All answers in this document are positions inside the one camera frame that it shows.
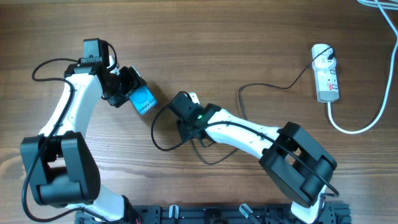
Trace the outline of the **light blue Galaxy smartphone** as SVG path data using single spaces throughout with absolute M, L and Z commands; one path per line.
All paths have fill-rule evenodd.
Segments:
M 157 100 L 147 86 L 140 87 L 129 97 L 136 111 L 143 115 L 156 105 Z

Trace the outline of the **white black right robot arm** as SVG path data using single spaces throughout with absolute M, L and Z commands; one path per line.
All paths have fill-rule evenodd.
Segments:
M 180 91 L 168 104 L 178 117 L 183 141 L 194 138 L 227 144 L 259 160 L 276 186 L 292 201 L 291 213 L 302 223 L 319 221 L 330 196 L 339 193 L 330 184 L 335 159 L 296 123 L 283 128 L 262 126 L 232 115 L 214 104 L 202 107 L 195 93 Z

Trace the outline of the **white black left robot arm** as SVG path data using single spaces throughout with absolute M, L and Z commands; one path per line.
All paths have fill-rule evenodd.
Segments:
M 128 198 L 101 185 L 85 135 L 99 100 L 119 108 L 146 86 L 133 67 L 118 68 L 113 46 L 85 39 L 83 56 L 71 59 L 60 79 L 62 96 L 48 123 L 24 138 L 20 152 L 26 177 L 21 203 L 28 218 L 52 222 L 73 212 L 101 223 L 142 223 Z

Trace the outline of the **white power strip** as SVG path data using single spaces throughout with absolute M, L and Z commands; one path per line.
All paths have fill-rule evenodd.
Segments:
M 338 100 L 340 96 L 334 48 L 327 44 L 315 44 L 312 47 L 312 57 L 317 101 L 331 103 Z

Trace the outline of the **black mounting rail base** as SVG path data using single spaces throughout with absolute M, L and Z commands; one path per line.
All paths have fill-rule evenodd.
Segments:
M 159 205 L 135 206 L 140 216 L 139 223 L 253 223 L 238 207 L 179 207 L 174 215 L 169 207 Z M 253 217 L 259 223 L 300 223 L 290 212 L 289 204 L 268 204 L 251 206 Z M 326 202 L 317 220 L 319 224 L 351 224 L 351 211 L 348 204 Z

